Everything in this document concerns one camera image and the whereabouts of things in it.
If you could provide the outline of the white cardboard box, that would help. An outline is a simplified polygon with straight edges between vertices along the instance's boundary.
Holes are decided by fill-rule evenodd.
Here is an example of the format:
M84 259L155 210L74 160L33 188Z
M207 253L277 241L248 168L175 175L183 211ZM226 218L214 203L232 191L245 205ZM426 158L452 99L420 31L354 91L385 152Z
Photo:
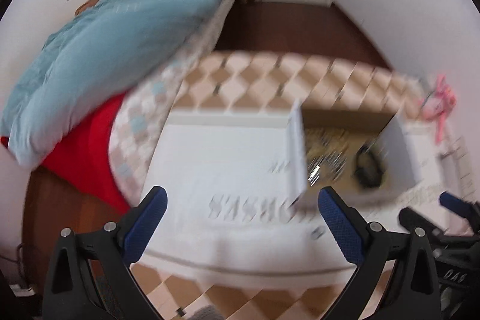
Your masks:
M322 109L295 102L287 124L289 185L293 207L311 210L317 194L333 187L351 205L393 202L421 181L420 163L403 112ZM353 176L361 146L379 154L380 188L363 189Z

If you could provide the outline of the checkered bed sheet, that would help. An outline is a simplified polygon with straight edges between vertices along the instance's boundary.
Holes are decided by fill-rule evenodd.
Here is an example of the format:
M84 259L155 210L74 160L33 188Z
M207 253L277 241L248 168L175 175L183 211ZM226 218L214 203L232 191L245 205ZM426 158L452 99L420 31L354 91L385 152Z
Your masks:
M183 79L216 46L235 0L222 0L210 20L128 92L116 114L108 160L116 187L129 205L138 205L163 126Z

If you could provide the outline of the white printed cloth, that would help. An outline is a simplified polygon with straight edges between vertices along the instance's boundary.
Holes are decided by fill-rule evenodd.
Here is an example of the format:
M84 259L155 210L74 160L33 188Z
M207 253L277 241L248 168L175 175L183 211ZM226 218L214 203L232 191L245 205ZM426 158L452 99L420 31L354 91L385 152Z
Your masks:
M164 273L233 285L325 283L354 269L313 209L292 206L287 124L278 114L175 110L154 151L145 189L168 193L168 210L142 262ZM352 205L399 231L412 207L449 233L463 225L439 204L444 190L430 124L407 122L421 181L393 202Z

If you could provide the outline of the teal quilt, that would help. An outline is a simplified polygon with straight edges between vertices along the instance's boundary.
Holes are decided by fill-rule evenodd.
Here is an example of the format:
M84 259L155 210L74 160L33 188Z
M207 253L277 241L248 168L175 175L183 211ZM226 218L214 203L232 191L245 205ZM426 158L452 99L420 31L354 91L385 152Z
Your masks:
M1 134L34 169L83 118L174 54L222 0L100 0L57 32L13 87Z

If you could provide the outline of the black wristband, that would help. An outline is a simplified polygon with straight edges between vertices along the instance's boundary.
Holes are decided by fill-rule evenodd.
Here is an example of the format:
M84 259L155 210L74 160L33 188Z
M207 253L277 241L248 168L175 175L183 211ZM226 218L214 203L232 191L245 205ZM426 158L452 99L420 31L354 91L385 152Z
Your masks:
M380 188L384 174L385 169L379 154L368 145L361 146L355 154L353 171L353 176L360 187Z

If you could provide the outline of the white power strip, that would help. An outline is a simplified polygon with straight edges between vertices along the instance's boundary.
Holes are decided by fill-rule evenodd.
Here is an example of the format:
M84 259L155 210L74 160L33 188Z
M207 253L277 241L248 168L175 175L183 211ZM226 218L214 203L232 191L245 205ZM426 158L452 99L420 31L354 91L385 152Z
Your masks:
M439 155L439 163L442 167L444 188L465 201L474 202L479 198L474 182L470 152L464 137L461 136L454 140Z

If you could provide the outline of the red blanket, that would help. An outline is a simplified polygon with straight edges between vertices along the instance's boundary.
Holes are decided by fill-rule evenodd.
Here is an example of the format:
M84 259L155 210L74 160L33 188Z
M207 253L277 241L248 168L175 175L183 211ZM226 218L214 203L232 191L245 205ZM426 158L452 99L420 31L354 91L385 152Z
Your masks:
M121 215L129 211L130 205L112 174L109 143L125 96L117 94L90 112L40 163L78 192L94 196Z

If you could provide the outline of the pink panther plush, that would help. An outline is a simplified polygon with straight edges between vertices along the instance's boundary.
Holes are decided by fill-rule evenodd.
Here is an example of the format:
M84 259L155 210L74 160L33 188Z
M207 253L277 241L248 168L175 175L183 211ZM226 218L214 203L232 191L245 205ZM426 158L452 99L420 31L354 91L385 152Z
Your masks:
M437 76L431 93L422 101L420 115L425 121L435 122L435 143L443 140L446 122L457 103L456 93L448 84L444 74Z

